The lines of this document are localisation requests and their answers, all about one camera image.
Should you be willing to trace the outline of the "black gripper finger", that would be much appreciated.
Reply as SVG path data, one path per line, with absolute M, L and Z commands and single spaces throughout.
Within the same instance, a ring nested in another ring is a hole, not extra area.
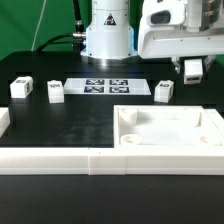
M 204 66 L 205 66 L 205 70 L 209 71 L 211 65 L 213 64 L 213 62 L 215 61 L 216 56 L 215 55 L 208 55 L 205 59 L 204 59 Z
M 175 67 L 175 71 L 177 74 L 179 74 L 181 72 L 181 63 L 180 63 L 180 58 L 177 56 L 173 56 L 171 58 L 171 61 Z

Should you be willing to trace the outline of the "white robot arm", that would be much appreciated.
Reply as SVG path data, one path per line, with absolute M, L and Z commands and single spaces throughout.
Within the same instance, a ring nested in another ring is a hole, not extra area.
M 209 69 L 224 54 L 224 0 L 144 0 L 138 33 L 143 59 L 205 56 Z

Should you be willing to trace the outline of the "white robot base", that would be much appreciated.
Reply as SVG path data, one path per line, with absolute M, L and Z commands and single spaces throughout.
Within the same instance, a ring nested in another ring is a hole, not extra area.
M 86 29 L 84 62 L 122 65 L 134 61 L 134 30 L 129 24 L 130 0 L 92 0 L 92 21 Z

